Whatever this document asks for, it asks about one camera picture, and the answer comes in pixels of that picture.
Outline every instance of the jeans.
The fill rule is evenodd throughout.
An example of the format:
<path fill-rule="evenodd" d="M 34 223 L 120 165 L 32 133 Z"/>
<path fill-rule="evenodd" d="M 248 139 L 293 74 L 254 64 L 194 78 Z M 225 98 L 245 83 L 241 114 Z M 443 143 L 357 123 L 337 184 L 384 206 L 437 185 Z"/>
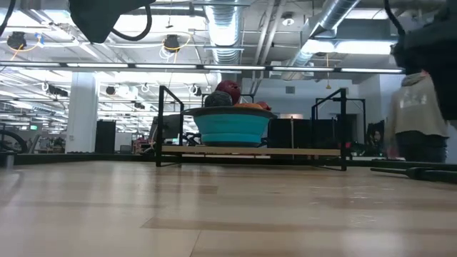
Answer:
<path fill-rule="evenodd" d="M 445 163 L 447 158 L 447 138 L 425 135 L 418 131 L 396 134 L 398 153 L 406 161 Z"/>

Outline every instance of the pillar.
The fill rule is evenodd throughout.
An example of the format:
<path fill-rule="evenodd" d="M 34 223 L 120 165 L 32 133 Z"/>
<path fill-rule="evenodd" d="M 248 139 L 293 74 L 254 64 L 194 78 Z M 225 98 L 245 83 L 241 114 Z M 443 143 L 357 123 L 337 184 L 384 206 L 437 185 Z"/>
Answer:
<path fill-rule="evenodd" d="M 94 73 L 73 72 L 65 152 L 95 149 L 99 85 Z"/>

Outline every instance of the turquoise collapsible bowl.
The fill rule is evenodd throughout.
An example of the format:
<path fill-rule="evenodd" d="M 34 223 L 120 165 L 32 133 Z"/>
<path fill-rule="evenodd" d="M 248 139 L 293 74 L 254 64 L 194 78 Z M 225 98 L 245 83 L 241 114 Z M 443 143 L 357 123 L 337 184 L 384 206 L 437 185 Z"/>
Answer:
<path fill-rule="evenodd" d="M 189 109 L 206 146 L 257 147 L 270 119 L 270 111 L 246 107 L 205 107 Z"/>

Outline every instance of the gray ball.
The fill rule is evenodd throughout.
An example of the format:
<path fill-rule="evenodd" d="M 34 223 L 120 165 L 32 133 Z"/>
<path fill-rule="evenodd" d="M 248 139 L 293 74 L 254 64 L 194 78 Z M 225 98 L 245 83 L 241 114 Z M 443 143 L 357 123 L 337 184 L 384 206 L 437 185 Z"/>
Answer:
<path fill-rule="evenodd" d="M 233 106 L 231 96 L 222 91 L 215 91 L 205 99 L 205 107 Z"/>

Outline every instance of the red ball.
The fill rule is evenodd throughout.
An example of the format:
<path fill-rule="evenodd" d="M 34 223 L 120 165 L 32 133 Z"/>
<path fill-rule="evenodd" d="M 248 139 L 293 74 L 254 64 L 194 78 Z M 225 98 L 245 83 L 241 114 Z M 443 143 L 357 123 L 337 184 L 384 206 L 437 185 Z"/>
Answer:
<path fill-rule="evenodd" d="M 263 110 L 271 111 L 271 107 L 264 101 L 260 101 L 257 103 L 259 106 L 262 106 Z"/>
<path fill-rule="evenodd" d="M 241 97 L 241 89 L 235 81 L 221 81 L 217 85 L 216 91 L 228 93 L 231 96 L 233 105 L 237 104 Z"/>

